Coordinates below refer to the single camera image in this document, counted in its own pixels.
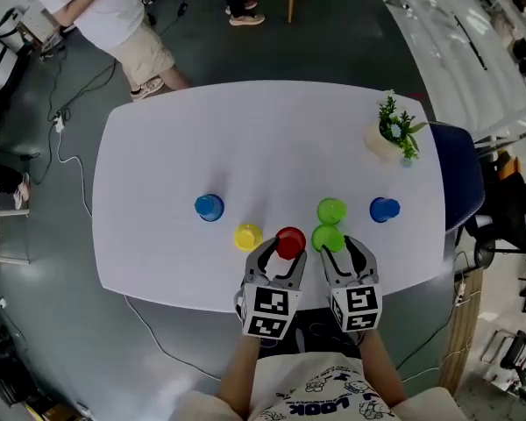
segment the potted plant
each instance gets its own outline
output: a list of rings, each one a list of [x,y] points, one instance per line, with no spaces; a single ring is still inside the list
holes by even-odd
[[[398,158],[418,159],[419,146],[413,134],[427,123],[411,125],[415,116],[407,111],[396,114],[394,92],[387,93],[386,100],[380,103],[378,120],[372,123],[365,133],[368,148],[381,158],[392,161]]]

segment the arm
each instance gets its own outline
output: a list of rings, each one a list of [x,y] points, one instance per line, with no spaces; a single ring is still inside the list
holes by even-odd
[[[53,15],[59,24],[70,26],[95,0],[72,0]]]
[[[230,405],[242,419],[249,415],[258,357],[259,339],[242,335],[218,388],[217,398]]]
[[[389,408],[407,399],[402,380],[387,355],[378,331],[366,331],[360,343],[360,357],[365,378]]]

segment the power cord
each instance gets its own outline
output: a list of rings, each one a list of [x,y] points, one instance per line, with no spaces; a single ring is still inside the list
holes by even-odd
[[[82,165],[82,160],[78,155],[70,156],[68,159],[62,159],[60,157],[60,144],[62,143],[62,131],[59,132],[59,145],[56,147],[56,157],[58,158],[59,162],[61,164],[66,164],[70,161],[77,161],[78,165],[80,166],[80,176],[82,177],[82,203],[84,204],[84,207],[86,208],[86,212],[88,213],[89,217],[92,218],[91,210],[88,207],[88,203],[86,203],[86,182],[84,180],[84,166]]]
[[[88,92],[92,92],[94,90],[98,90],[98,89],[105,87],[113,78],[113,75],[115,74],[115,69],[117,68],[117,61],[113,60],[113,63],[110,66],[108,66],[107,68],[104,68],[101,72],[99,72],[94,77],[92,77],[85,85],[83,85],[78,90],[78,92],[76,92],[76,94],[72,98],[70,98],[67,102],[65,102],[56,112],[53,112],[53,94],[55,90],[57,89],[58,80],[59,80],[60,74],[62,73],[62,64],[68,57],[68,48],[66,46],[62,47],[61,51],[63,51],[64,54],[59,59],[59,67],[54,75],[53,88],[51,89],[51,92],[49,93],[49,98],[48,98],[49,110],[48,110],[46,118],[47,118],[47,121],[52,122],[51,127],[49,128],[48,135],[47,135],[49,157],[48,157],[48,161],[45,167],[45,171],[43,172],[43,175],[40,177],[40,179],[35,179],[33,176],[31,176],[32,183],[37,186],[43,183],[43,181],[45,180],[48,174],[49,168],[51,167],[51,163],[53,162],[53,147],[51,145],[51,133],[53,132],[53,128],[57,126],[57,132],[60,133],[62,129],[64,129],[64,123],[67,122],[71,117],[70,108],[68,106],[72,104],[73,102],[75,102],[80,97],[82,97],[83,95],[87,94]],[[107,78],[107,80],[105,80],[105,82],[95,87],[92,87],[92,88],[90,87],[90,85],[93,84],[95,80],[97,80],[99,77],[101,77],[103,74],[105,74],[109,70],[110,70],[110,75]],[[58,126],[59,120],[61,120],[61,123],[62,123],[62,126],[60,127],[60,129]],[[61,143],[61,138],[59,139],[59,147],[57,148],[57,156],[58,156],[58,151],[60,148],[60,143]],[[88,214],[91,214],[88,208],[88,205],[85,202],[85,199],[84,199],[84,206],[86,207],[86,211],[88,212]]]
[[[158,35],[161,36],[162,34],[164,34],[164,32],[169,30],[172,26],[177,24],[178,20],[185,15],[187,8],[188,8],[187,2],[185,0],[181,0],[181,4],[179,5],[179,8],[177,10],[177,16],[175,17],[174,21],[167,24],[166,27],[161,32],[158,33]]]
[[[442,359],[442,361],[440,362],[440,365],[438,367],[432,367],[432,368],[427,368],[427,369],[424,369],[423,371],[421,371],[420,373],[417,373],[416,375],[412,375],[410,377],[408,377],[407,379],[403,379],[402,382],[405,383],[405,382],[408,382],[408,381],[411,381],[412,379],[415,379],[416,377],[419,377],[420,375],[424,375],[425,373],[429,373],[430,371],[438,371],[441,367],[443,367],[443,365],[446,363],[446,361],[448,359],[450,359],[453,355],[455,354],[461,354],[463,353],[464,351],[467,351],[469,350],[469,348],[471,347],[471,343],[468,343],[466,345],[466,347],[463,347],[462,349],[460,349],[459,351],[454,351],[453,353],[449,353],[446,357],[444,357]]]
[[[454,313],[454,309],[456,309],[457,307],[459,307],[460,305],[463,305],[463,304],[466,304],[466,303],[469,303],[474,296],[476,295],[479,295],[481,293],[481,290],[478,290],[478,291],[474,291],[469,298],[467,298],[465,301],[460,301],[458,303],[455,303],[451,310],[450,310],[450,316],[448,317],[448,319],[446,320],[446,322],[441,325],[438,329],[436,329],[433,334],[428,337],[417,349],[415,349],[410,355],[408,355],[405,359],[403,359],[402,363],[399,364],[399,366],[396,368],[396,369],[400,369],[403,364],[405,364],[411,357],[413,357],[415,354],[417,354],[419,351],[421,351],[425,346],[427,346],[436,336],[439,332],[441,332],[451,321],[452,319],[452,314]]]
[[[131,301],[129,301],[129,297],[127,295],[124,295],[124,300],[126,301],[126,304],[131,308],[131,310],[136,314],[137,317],[139,317],[139,320],[142,322],[144,326],[146,326],[146,329],[150,332],[150,335],[152,336],[154,342],[156,343],[156,346],[162,353],[164,353],[167,357],[177,360],[178,362],[182,363],[183,365],[187,365],[188,367],[196,369],[199,373],[206,375],[210,379],[214,379],[215,381],[220,382],[220,378],[216,377],[215,375],[212,375],[210,373],[207,373],[206,371],[200,369],[199,367],[193,365],[192,363],[189,363],[185,360],[178,359],[177,357],[173,356],[172,354],[168,353],[160,344],[158,339],[156,338],[156,335],[154,334],[154,331],[152,330],[152,327],[142,318],[142,315],[139,314],[139,311],[134,308],[134,306],[131,304]]]

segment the red cup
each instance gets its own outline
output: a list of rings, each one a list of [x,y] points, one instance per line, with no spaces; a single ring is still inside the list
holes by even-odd
[[[277,246],[277,254],[285,260],[292,260],[301,250],[306,248],[306,238],[299,229],[292,226],[282,228],[276,233],[276,237],[280,239]]]

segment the blue chair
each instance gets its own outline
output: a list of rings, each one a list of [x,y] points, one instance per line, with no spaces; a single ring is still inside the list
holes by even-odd
[[[473,216],[485,200],[480,159],[466,130],[439,122],[431,122],[430,130],[442,172],[446,232],[452,232]]]

